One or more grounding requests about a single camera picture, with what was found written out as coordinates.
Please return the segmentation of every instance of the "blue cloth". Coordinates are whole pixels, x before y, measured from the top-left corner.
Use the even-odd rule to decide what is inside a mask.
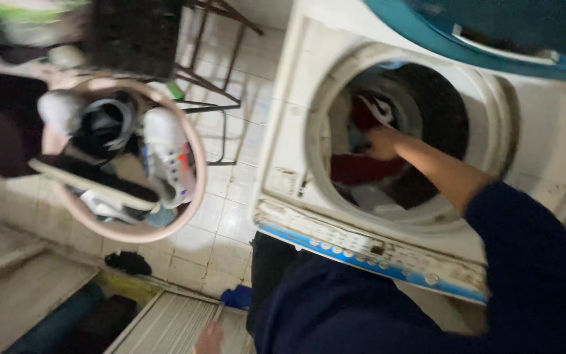
[[[444,333],[392,280],[319,258],[285,274],[257,314],[257,353],[566,352],[566,229],[502,182],[465,219],[488,259],[487,334]]]
[[[219,300],[224,302],[224,305],[226,306],[243,309],[250,306],[251,296],[251,288],[244,285],[238,285],[235,287],[235,290],[226,289]]]

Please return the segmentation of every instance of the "washing machine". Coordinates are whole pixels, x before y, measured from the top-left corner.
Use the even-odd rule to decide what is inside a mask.
[[[480,238],[417,171],[396,177],[397,195],[372,185],[351,199],[331,182],[331,155],[342,140],[335,126],[348,114],[347,93],[360,88],[398,101],[396,110],[410,117],[408,133],[527,192],[564,220],[566,81],[438,55],[359,0],[294,4],[249,218],[297,249],[486,302]]]

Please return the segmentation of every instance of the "navy blue sleeve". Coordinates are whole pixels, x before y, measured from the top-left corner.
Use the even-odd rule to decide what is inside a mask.
[[[465,219],[486,250],[491,332],[566,332],[566,229],[554,214],[495,181],[469,203]]]

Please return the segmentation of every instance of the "washing machine lid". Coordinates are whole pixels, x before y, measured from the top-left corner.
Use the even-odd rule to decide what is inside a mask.
[[[522,35],[514,33],[518,38],[523,38],[520,43],[529,41],[531,45],[556,51],[554,53],[550,51],[547,57],[524,55],[491,48],[462,36],[460,27],[456,27],[454,24],[460,25],[461,23],[465,23],[470,26],[470,28],[473,28],[471,27],[472,21],[463,21],[464,14],[471,13],[471,11],[468,11],[471,6],[465,6],[465,12],[461,12],[460,14],[456,14],[457,11],[453,10],[455,8],[462,9],[459,3],[463,1],[433,0],[425,1],[424,4],[420,0],[413,1],[413,4],[417,5],[415,6],[416,9],[425,11],[425,17],[413,11],[403,1],[364,0],[364,2],[379,19],[399,35],[431,52],[449,59],[480,68],[510,72],[513,74],[566,80],[566,42],[561,38],[557,38],[561,36],[561,34],[545,40],[544,38],[548,34],[543,32],[541,32],[539,36],[536,36],[536,38],[528,38],[529,35],[533,35],[532,31],[530,31],[530,33],[524,32]],[[483,2],[483,4],[488,3],[497,4],[498,2],[492,0]],[[529,3],[529,1],[523,1],[519,6],[526,6],[525,3]],[[559,3],[566,4],[566,1],[547,1],[547,4],[552,6],[559,6]],[[477,2],[477,5],[474,3],[475,8],[480,10],[480,12],[478,12],[481,13],[479,16],[483,16],[482,14],[488,15],[487,11],[481,11],[481,5],[482,2],[480,1]],[[446,8],[451,8],[453,15],[446,14],[442,17],[430,15],[430,13],[442,13],[442,10]],[[518,23],[518,18],[522,14],[522,12],[518,11],[514,15],[508,15],[507,17],[512,23]],[[557,22],[557,26],[558,24],[564,25],[566,23],[565,18],[566,17],[561,18],[560,22]],[[482,27],[477,27],[477,29],[490,36],[500,36],[498,32],[491,33],[490,26],[486,27],[483,25]],[[508,36],[510,36],[510,33],[503,33],[503,36],[498,39],[506,39]]]

